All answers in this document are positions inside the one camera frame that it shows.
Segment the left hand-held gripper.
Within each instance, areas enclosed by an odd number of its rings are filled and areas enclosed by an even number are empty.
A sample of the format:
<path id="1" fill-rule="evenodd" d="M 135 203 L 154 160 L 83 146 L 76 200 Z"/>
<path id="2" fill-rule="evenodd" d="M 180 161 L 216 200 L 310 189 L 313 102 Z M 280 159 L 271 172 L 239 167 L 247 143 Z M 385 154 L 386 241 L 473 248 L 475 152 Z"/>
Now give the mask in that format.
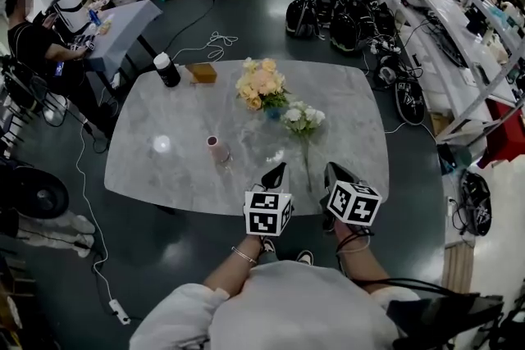
<path id="1" fill-rule="evenodd" d="M 290 191 L 290 168 L 278 164 L 244 194 L 244 221 L 247 234 L 279 237 L 294 211 L 294 197 Z"/>

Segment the white flowers bouquet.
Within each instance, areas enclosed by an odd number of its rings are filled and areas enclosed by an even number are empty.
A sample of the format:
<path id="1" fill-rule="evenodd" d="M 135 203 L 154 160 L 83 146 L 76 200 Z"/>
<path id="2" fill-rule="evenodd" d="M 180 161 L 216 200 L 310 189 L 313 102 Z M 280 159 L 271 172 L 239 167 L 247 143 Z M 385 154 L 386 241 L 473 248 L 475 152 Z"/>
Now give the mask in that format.
<path id="1" fill-rule="evenodd" d="M 309 169 L 310 138 L 321 127 L 325 119 L 326 115 L 323 111 L 302 101 L 290 102 L 287 111 L 280 118 L 284 126 L 299 140 L 309 192 L 313 191 Z"/>

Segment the pink ceramic vase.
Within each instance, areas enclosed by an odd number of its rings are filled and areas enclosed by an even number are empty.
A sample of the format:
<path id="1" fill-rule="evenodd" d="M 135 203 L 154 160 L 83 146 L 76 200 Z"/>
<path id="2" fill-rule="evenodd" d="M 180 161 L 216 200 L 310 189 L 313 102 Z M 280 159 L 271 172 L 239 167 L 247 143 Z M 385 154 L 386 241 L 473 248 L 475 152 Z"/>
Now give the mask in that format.
<path id="1" fill-rule="evenodd" d="M 209 136 L 207 138 L 207 146 L 216 163 L 224 163 L 229 160 L 231 152 L 229 148 L 218 139 L 217 136 Z"/>

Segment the peach flowers bouquet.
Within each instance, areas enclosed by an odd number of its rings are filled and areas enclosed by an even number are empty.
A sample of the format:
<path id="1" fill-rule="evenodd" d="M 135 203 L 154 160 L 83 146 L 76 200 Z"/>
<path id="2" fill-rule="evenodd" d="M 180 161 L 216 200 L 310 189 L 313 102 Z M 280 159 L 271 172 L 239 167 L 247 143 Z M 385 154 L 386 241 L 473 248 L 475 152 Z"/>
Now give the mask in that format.
<path id="1" fill-rule="evenodd" d="M 288 104 L 285 77 L 277 69 L 276 61 L 270 58 L 256 61 L 247 57 L 243 62 L 244 72 L 237 80 L 235 89 L 248 109 L 258 111 L 282 108 Z"/>

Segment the person's right forearm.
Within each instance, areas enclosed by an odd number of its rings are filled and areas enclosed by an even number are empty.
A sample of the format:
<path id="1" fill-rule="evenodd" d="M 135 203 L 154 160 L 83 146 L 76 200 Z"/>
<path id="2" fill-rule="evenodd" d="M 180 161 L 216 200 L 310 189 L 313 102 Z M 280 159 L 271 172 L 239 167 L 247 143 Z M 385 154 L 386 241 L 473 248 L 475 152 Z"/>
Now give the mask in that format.
<path id="1" fill-rule="evenodd" d="M 350 228 L 337 220 L 334 224 L 337 240 L 336 255 L 346 276 L 372 294 L 387 287 L 379 280 L 389 278 L 369 248 L 370 236 L 362 229 Z"/>

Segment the white marble table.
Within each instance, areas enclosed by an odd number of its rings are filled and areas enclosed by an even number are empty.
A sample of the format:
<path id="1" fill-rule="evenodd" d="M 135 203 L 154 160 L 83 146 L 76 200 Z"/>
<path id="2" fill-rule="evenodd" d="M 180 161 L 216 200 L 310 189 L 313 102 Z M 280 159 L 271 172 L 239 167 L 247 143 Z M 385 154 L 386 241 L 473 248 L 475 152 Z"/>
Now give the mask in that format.
<path id="1" fill-rule="evenodd" d="M 325 165 L 333 161 L 389 195 L 386 136 L 364 73 L 334 64 L 277 62 L 294 100 L 323 111 L 326 119 L 309 145 L 313 191 L 308 191 L 298 139 L 280 122 L 251 111 L 237 96 L 241 61 L 217 61 L 214 84 L 192 84 L 181 72 L 168 88 L 154 72 L 141 75 L 119 115 L 107 155 L 105 187 L 128 198 L 175 209 L 239 216 L 244 194 L 272 165 L 290 168 L 298 216 L 320 211 Z M 216 163 L 207 138 L 230 150 Z"/>

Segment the person's white top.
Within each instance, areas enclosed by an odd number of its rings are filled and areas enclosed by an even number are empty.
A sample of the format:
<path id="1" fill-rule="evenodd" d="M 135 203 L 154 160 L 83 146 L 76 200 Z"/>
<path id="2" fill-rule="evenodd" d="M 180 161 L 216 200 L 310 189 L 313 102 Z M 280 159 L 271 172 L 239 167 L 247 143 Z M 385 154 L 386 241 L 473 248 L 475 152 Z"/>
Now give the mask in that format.
<path id="1" fill-rule="evenodd" d="M 139 325 L 130 350 L 391 350 L 399 337 L 386 309 L 411 290 L 367 293 L 331 268 L 295 261 L 249 272 L 237 296 L 184 284 Z"/>

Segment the black backpack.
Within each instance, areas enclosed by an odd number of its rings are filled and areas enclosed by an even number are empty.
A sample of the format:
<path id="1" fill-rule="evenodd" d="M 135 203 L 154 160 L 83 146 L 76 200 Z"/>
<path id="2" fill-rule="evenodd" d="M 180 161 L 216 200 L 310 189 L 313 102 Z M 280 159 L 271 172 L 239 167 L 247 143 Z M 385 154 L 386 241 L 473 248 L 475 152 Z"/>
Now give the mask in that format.
<path id="1" fill-rule="evenodd" d="M 297 39 L 316 37 L 324 40 L 317 18 L 316 0 L 294 0 L 285 16 L 286 33 Z"/>
<path id="2" fill-rule="evenodd" d="M 386 3 L 371 3 L 370 9 L 377 33 L 382 36 L 395 37 L 397 34 L 395 17 Z"/>
<path id="3" fill-rule="evenodd" d="M 331 44 L 343 53 L 361 50 L 374 35 L 368 8 L 358 0 L 338 0 L 330 24 Z"/>

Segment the wooden slat panel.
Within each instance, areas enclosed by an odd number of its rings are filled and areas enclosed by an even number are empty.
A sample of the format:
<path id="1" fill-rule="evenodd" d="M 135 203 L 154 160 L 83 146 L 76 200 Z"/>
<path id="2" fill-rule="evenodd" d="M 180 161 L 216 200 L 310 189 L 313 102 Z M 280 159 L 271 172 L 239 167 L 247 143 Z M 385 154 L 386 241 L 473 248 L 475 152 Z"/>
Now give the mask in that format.
<path id="1" fill-rule="evenodd" d="M 452 243 L 445 247 L 441 286 L 456 293 L 469 293 L 473 275 L 474 246 L 472 241 Z"/>

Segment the black bottle with white lid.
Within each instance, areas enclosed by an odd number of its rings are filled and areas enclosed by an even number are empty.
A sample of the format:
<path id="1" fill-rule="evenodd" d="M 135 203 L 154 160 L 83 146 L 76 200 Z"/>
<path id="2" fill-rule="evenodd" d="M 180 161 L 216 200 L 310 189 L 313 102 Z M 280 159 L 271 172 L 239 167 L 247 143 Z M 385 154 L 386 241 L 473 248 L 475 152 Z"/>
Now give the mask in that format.
<path id="1" fill-rule="evenodd" d="M 161 52 L 153 59 L 153 64 L 162 82 L 168 87 L 176 87 L 180 83 L 180 74 L 171 58 Z"/>

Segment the white shelving rack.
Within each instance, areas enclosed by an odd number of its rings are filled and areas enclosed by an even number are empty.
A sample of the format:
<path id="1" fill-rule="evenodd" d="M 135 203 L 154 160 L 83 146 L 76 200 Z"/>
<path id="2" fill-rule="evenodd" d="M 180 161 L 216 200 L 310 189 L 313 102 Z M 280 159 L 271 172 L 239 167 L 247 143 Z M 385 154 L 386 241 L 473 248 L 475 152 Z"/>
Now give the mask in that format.
<path id="1" fill-rule="evenodd" d="M 498 125 L 487 103 L 525 102 L 516 79 L 525 71 L 525 0 L 384 0 L 410 62 L 422 71 L 427 108 L 450 116 L 437 136 L 458 143 Z M 427 33 L 441 24 L 467 67 L 457 67 Z"/>

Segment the black keyboard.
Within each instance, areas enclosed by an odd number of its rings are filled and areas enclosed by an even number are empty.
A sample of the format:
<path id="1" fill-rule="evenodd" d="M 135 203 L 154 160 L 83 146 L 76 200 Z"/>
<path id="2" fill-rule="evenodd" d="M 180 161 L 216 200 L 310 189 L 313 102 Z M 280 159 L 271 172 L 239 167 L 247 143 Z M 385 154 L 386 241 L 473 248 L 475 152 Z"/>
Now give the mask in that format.
<path id="1" fill-rule="evenodd" d="M 427 33 L 432 37 L 437 47 L 447 56 L 447 58 L 457 67 L 466 68 L 466 61 L 463 59 L 463 56 L 455 45 L 453 39 L 445 30 L 445 27 L 441 24 L 429 23 L 427 28 Z"/>

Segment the white power strip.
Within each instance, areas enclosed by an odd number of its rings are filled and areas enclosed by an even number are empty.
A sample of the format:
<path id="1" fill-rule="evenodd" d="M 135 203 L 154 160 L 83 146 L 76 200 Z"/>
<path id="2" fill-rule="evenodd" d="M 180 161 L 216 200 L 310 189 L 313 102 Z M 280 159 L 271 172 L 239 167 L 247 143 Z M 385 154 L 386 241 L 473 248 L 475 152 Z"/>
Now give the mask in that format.
<path id="1" fill-rule="evenodd" d="M 112 310 L 112 314 L 117 317 L 122 325 L 129 325 L 131 323 L 131 318 L 128 316 L 117 299 L 113 298 L 108 304 Z"/>

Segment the black round floor fan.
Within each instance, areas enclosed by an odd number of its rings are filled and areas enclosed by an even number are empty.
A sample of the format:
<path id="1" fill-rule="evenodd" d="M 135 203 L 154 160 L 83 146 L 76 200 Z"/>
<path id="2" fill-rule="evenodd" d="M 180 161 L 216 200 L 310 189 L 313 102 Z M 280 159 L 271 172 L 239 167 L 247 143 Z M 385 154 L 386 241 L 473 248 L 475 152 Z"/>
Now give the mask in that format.
<path id="1" fill-rule="evenodd" d="M 55 219 L 68 207 L 69 194 L 56 176 L 28 166 L 0 166 L 0 234 L 15 238 L 20 216 Z"/>

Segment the white black portable appliance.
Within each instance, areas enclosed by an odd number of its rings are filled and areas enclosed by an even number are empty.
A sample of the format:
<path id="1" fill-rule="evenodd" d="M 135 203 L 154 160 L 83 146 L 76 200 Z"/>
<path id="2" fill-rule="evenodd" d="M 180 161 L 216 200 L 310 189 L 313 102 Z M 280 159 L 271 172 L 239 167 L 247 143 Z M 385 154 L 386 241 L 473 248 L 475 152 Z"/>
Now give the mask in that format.
<path id="1" fill-rule="evenodd" d="M 76 34 L 88 25 L 87 2 L 88 0 L 53 0 L 51 8 L 62 19 L 66 28 Z"/>

